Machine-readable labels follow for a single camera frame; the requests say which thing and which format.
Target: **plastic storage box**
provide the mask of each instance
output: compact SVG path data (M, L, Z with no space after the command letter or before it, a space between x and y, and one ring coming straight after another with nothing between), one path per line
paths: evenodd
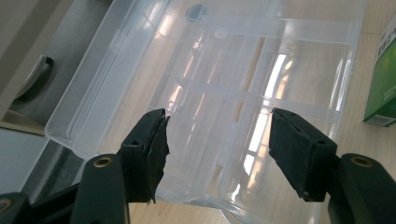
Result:
M365 0L115 0L46 134L84 159L117 152L147 111L171 116L157 196L234 222L315 223L268 156L270 112L334 138Z

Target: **cardboard box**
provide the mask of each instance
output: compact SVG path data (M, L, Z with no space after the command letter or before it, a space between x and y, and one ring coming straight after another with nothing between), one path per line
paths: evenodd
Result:
M396 15L381 36L367 98L364 121L380 126L396 123Z

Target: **green box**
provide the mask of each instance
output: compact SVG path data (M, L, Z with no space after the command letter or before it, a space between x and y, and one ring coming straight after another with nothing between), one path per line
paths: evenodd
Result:
M396 15L381 36L364 121L380 126L396 123Z

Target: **wooden table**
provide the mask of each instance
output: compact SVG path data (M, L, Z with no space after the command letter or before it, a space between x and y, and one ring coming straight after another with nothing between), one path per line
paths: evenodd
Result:
M368 0L336 142L338 155L352 152L371 157L396 179L396 125L383 128L361 121L381 32L394 14L395 0ZM130 212L131 223L228 223L218 209L184 204L133 204ZM327 206L318 223L330 223Z

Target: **table surface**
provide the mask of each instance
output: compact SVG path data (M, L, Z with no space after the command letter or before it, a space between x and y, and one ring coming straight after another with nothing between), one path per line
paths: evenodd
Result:
M375 64L381 32L396 14L395 0L368 0L352 76L336 143L338 155L358 153L371 157L396 179L396 125L384 128L361 121ZM157 202L131 204L131 223L228 223L219 209ZM329 223L327 206L318 223Z

